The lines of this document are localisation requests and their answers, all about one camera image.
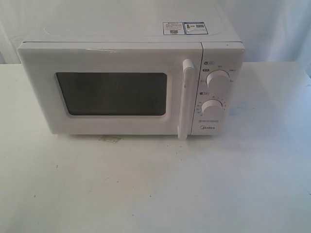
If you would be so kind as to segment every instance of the icon on control panel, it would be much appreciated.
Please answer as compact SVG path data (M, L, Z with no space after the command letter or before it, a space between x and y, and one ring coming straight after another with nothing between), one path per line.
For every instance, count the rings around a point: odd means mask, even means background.
M204 65L212 66L212 65L214 65L214 64L215 64L215 62L204 62Z

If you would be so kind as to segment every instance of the brand logo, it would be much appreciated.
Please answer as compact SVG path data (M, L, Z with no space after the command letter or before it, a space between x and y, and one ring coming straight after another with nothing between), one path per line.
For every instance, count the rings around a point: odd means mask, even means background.
M211 126L206 126L206 125L201 125L200 126L201 130L214 130L215 127L211 127Z

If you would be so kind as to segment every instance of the power level knob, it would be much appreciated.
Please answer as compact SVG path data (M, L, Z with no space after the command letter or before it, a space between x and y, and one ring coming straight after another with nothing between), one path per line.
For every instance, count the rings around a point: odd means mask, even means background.
M208 100L202 104L202 113L207 120L222 120L223 105L218 100Z
M224 70L216 70L207 76L206 84L213 93L222 93L229 89L230 77Z

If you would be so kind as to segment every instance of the white wall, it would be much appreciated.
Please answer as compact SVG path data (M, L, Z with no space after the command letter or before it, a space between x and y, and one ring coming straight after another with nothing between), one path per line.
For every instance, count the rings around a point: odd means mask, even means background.
M0 0L0 51L7 63L19 63L14 50L62 1ZM216 1L244 41L245 61L297 60L309 67L311 0ZM12 46L3 46L5 40Z
M217 0L246 46L247 61L311 62L310 0Z

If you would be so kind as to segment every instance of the microwave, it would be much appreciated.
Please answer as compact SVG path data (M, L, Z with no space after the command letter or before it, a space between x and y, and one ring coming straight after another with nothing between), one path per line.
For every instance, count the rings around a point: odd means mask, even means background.
M69 0L17 50L55 134L214 135L244 46L211 0Z

